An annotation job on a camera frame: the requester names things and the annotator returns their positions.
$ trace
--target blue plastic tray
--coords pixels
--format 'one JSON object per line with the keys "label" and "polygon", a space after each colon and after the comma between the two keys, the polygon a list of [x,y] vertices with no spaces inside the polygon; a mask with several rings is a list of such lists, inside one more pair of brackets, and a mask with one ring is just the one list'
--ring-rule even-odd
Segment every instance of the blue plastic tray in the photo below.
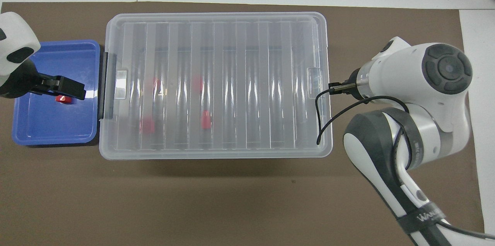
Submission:
{"label": "blue plastic tray", "polygon": [[84,100],[72,104],[27,93],[16,98],[12,139],[20,145],[81,144],[97,132],[99,45],[93,40],[41,42],[30,59],[38,72],[85,84]]}

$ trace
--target red block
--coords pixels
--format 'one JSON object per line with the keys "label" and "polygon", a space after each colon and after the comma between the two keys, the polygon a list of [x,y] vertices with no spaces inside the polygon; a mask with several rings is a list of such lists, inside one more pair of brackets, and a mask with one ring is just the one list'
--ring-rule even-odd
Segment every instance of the red block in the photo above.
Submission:
{"label": "red block", "polygon": [[72,97],[69,96],[57,96],[55,97],[55,101],[64,103],[64,104],[70,104],[72,102]]}

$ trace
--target brown cardboard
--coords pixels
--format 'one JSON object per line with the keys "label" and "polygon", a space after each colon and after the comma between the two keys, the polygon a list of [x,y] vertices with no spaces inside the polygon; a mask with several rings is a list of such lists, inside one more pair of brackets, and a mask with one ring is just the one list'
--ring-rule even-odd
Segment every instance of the brown cardboard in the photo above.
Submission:
{"label": "brown cardboard", "polygon": [[[462,49],[457,10],[196,3],[4,3],[40,41],[94,39],[119,13],[317,11],[328,23],[331,81],[387,41]],[[334,96],[332,113],[355,102]],[[0,98],[0,244],[412,245],[350,163],[334,122],[322,159],[107,161],[90,146],[27,147],[10,136],[14,101]],[[483,230],[472,139],[460,153],[410,172],[453,225]]]}

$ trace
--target transparent plastic container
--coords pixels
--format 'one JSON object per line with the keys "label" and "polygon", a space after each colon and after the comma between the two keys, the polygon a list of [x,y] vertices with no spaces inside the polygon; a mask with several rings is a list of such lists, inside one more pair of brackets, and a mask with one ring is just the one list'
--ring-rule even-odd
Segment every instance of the transparent plastic container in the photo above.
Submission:
{"label": "transparent plastic container", "polygon": [[329,82],[320,13],[120,14],[105,44],[106,159],[324,157],[332,149],[331,128],[316,145],[314,98]]}

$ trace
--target black cable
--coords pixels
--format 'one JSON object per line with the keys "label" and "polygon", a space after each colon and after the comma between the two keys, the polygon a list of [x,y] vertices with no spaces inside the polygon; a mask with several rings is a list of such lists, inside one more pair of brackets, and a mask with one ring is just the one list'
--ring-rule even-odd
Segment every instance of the black cable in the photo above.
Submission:
{"label": "black cable", "polygon": [[439,224],[442,227],[449,229],[451,231],[459,232],[460,234],[463,234],[463,235],[469,235],[469,236],[473,236],[473,237],[477,237],[477,238],[481,238],[481,239],[495,239],[494,235],[482,234],[481,232],[472,232],[472,231],[460,229],[458,227],[454,227],[453,225],[449,225],[443,221],[440,221],[437,224]]}
{"label": "black cable", "polygon": [[[323,91],[322,93],[318,94],[318,96],[316,96],[315,98],[315,103],[316,103],[316,113],[318,115],[318,121],[320,121],[320,110],[318,109],[318,98],[320,96],[322,96],[323,94],[325,94],[325,92],[328,92],[328,91]],[[366,99],[363,99],[363,100],[360,100],[360,101],[357,101],[355,102],[354,104],[346,107],[345,109],[341,110],[338,114],[336,114],[334,117],[332,117],[326,124],[325,126],[323,126],[323,128],[321,128],[321,123],[318,124],[318,130],[319,130],[319,133],[318,133],[318,137],[316,139],[316,144],[320,144],[320,141],[321,141],[321,136],[323,135],[323,132],[329,127],[329,125],[334,121],[336,120],[336,118],[338,118],[339,116],[343,115],[343,113],[347,112],[348,110],[354,108],[355,106],[357,105],[361,105],[361,104],[366,104],[370,101],[373,101],[373,100],[377,100],[377,99],[387,99],[387,100],[391,100],[391,101],[394,101],[396,103],[398,103],[399,105],[401,105],[401,107],[404,109],[405,112],[409,113],[409,109],[407,108],[407,106],[405,105],[404,102],[402,102],[401,100],[395,98],[395,97],[391,97],[391,96],[373,96],[373,97],[369,97],[369,98],[366,98]]]}

